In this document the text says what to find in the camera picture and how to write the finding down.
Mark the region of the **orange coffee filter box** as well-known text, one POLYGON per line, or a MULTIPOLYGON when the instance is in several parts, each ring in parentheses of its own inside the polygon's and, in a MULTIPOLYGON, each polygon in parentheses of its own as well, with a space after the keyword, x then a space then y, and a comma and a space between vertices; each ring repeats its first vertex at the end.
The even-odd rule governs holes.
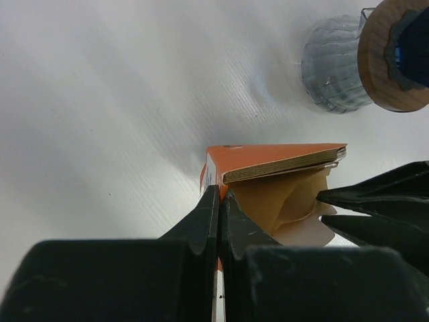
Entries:
POLYGON ((220 199, 234 193, 238 205, 283 246, 325 246, 334 233, 319 221, 333 207, 316 200, 346 144, 211 146, 200 188, 218 185, 220 199))

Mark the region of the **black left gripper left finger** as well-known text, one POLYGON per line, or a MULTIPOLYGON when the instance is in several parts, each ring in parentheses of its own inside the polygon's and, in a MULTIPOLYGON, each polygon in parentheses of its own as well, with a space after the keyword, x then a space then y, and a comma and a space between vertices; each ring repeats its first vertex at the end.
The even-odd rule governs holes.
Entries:
POLYGON ((1 301, 2 321, 214 321, 220 193, 157 239, 46 240, 1 301))

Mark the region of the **single brown paper filter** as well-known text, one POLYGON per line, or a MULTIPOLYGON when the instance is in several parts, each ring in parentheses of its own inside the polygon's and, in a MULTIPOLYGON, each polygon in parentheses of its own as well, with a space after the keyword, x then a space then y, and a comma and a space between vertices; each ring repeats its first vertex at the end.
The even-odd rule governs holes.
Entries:
POLYGON ((331 169, 310 169, 280 176, 281 192, 285 193, 280 212, 270 230, 274 235, 283 225, 291 225, 317 213, 336 214, 333 206, 318 201, 321 191, 328 188, 327 178, 331 169))

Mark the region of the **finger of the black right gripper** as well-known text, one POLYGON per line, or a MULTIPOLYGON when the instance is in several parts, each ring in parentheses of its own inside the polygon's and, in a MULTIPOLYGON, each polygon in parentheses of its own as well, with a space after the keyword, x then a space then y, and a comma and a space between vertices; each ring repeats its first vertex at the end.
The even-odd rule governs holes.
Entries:
POLYGON ((391 248, 415 268, 428 267, 428 233, 381 217, 323 215, 321 222, 359 246, 391 248))
POLYGON ((428 162, 412 162, 358 184, 328 189, 317 199, 368 215, 427 215, 428 162))

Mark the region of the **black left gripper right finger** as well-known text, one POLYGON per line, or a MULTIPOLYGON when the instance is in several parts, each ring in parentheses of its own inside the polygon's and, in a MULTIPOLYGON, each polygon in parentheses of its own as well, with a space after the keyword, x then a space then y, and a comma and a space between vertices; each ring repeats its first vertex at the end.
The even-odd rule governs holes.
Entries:
POLYGON ((427 321, 406 263, 387 248, 285 247, 228 193, 220 210, 227 321, 427 321))

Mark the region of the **blue plastic coffee dripper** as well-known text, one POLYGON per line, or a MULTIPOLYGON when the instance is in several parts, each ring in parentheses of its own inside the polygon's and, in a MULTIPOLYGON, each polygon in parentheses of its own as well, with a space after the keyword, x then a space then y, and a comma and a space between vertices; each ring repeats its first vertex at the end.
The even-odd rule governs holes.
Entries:
POLYGON ((408 11, 399 24, 395 62, 402 76, 428 88, 428 5, 408 11))

